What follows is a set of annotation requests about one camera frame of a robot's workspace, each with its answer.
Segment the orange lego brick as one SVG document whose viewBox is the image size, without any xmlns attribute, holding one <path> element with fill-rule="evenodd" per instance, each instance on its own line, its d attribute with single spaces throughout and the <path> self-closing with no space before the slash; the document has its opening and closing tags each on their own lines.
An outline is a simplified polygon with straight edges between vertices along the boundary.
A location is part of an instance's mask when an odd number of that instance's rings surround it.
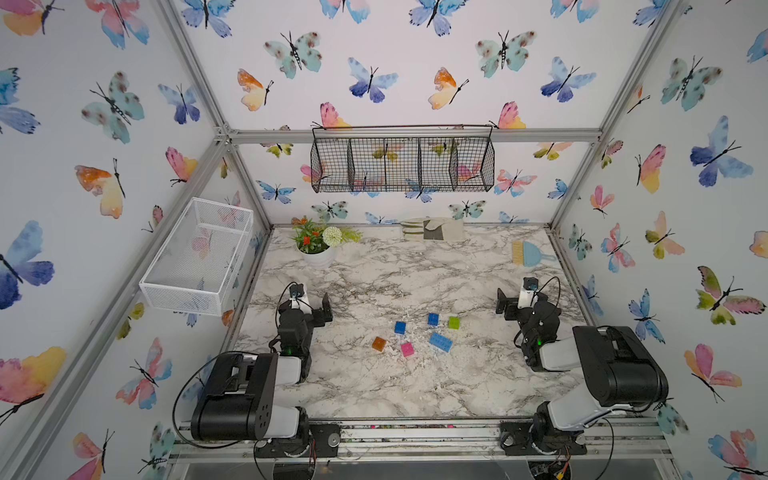
<svg viewBox="0 0 768 480">
<path fill-rule="evenodd" d="M 383 352 L 383 351 L 384 351 L 384 348 L 386 347 L 386 344 L 387 344 L 387 341 L 386 341 L 385 339 L 383 339 L 383 338 L 381 338 L 381 337 L 376 337 L 376 338 L 373 340 L 373 343 L 372 343 L 372 348 L 373 348 L 374 350 L 377 350 L 377 351 L 379 351 L 379 352 Z"/>
</svg>

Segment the long blue lego brick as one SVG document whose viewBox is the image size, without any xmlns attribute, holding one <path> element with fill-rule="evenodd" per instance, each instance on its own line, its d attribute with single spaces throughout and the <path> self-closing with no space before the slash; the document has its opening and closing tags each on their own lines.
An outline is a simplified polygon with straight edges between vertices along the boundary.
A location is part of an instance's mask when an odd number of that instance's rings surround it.
<svg viewBox="0 0 768 480">
<path fill-rule="evenodd" d="M 429 344 L 442 352 L 449 353 L 453 346 L 453 341 L 441 334 L 432 333 L 429 337 Z"/>
</svg>

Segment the pink lego brick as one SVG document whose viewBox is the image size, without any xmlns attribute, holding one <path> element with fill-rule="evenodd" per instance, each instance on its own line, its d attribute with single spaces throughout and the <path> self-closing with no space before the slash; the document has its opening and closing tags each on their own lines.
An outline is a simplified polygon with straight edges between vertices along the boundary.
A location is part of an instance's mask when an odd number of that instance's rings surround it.
<svg viewBox="0 0 768 480">
<path fill-rule="evenodd" d="M 401 352 L 405 358 L 411 357 L 415 354 L 415 349 L 412 343 L 406 342 L 401 345 Z"/>
</svg>

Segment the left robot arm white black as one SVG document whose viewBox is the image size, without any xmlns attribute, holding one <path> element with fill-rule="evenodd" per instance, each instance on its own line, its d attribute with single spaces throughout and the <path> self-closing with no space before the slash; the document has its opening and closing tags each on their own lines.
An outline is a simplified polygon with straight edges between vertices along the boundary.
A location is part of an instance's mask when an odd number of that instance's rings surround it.
<svg viewBox="0 0 768 480">
<path fill-rule="evenodd" d="M 317 436 L 306 410 L 276 404 L 275 389 L 307 380 L 314 330 L 333 321 L 333 310 L 327 294 L 314 308 L 301 285 L 289 289 L 290 298 L 277 308 L 278 351 L 228 351 L 212 363 L 190 420 L 194 440 L 262 442 L 256 451 L 272 458 L 314 456 Z"/>
</svg>

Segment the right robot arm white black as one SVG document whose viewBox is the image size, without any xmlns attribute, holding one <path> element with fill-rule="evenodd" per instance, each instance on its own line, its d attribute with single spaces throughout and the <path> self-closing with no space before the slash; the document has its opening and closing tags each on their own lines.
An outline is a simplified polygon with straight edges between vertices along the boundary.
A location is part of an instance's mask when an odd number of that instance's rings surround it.
<svg viewBox="0 0 768 480">
<path fill-rule="evenodd" d="M 630 328 L 576 326 L 560 339 L 560 307 L 525 288 L 516 297 L 498 290 L 495 310 L 518 324 L 513 345 L 531 370 L 583 374 L 581 384 L 542 402 L 531 419 L 500 425 L 507 456 L 584 455 L 578 438 L 599 420 L 613 412 L 640 414 L 667 398 L 666 375 Z"/>
</svg>

